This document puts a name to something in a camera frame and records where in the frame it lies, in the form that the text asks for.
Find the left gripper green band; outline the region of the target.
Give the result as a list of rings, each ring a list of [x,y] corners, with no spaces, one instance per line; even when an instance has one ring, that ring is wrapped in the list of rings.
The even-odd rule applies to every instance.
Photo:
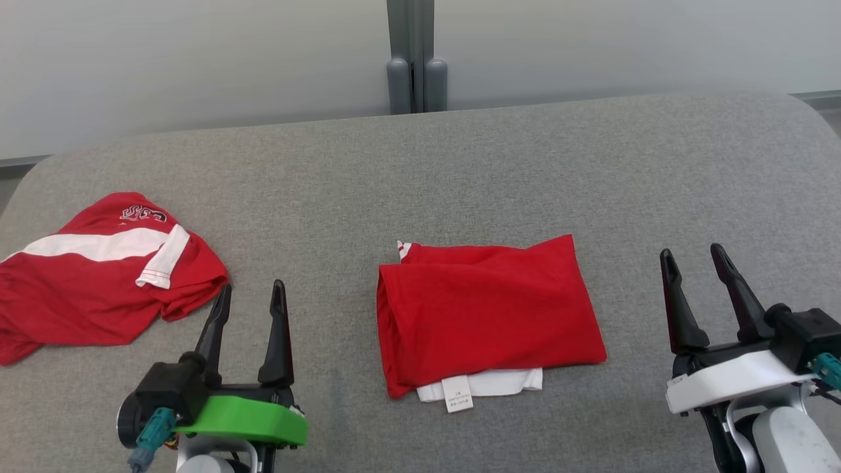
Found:
[[[232,286],[223,285],[214,300],[195,352],[206,360],[204,383],[220,387],[219,357],[223,327],[229,320]],[[178,422],[178,434],[237,438],[277,448],[306,445],[309,423],[288,387],[295,381],[286,288],[274,281],[269,305],[271,327],[265,360],[258,372],[260,386],[243,384],[208,396],[190,425]]]

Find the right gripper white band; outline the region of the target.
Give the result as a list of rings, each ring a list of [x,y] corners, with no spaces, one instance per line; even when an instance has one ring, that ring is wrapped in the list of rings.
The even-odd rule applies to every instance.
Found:
[[[775,330],[765,322],[765,308],[723,245],[712,243],[711,256],[732,302],[739,342],[709,347],[682,289],[675,257],[669,248],[660,252],[670,348],[675,354],[665,394],[673,414],[817,378],[811,371],[797,374],[770,351]]]

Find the red shorts with white stripe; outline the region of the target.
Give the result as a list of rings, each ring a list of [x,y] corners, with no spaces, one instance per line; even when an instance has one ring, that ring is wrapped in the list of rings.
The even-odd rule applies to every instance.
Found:
[[[0,261],[0,366],[45,346],[130,344],[229,282],[216,252],[139,192],[113,192]]]

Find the red and white T-shirt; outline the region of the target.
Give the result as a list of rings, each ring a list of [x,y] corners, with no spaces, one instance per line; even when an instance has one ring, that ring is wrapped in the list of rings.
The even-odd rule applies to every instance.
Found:
[[[544,369],[608,359],[571,235],[529,248],[400,242],[398,252],[376,283],[391,399],[516,395],[540,390]]]

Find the grey fabric sofa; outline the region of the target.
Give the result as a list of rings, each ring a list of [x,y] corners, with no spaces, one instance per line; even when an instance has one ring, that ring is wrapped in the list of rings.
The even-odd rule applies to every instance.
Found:
[[[841,320],[841,138],[784,94],[673,94],[214,129],[52,156],[0,216],[0,259],[105,195],[141,192],[233,281],[219,370],[256,379],[271,285],[289,299],[309,441],[281,473],[717,473],[700,416],[670,413],[658,255],[713,344],[738,323],[724,246],[764,305]],[[525,248],[571,234],[608,359],[450,415],[390,400],[378,268],[397,240]]]

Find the grey partition post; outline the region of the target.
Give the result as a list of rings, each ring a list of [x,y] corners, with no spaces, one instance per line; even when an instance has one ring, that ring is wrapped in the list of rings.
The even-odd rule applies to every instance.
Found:
[[[435,0],[386,0],[391,59],[386,65],[390,113],[448,109],[448,65],[436,56]]]

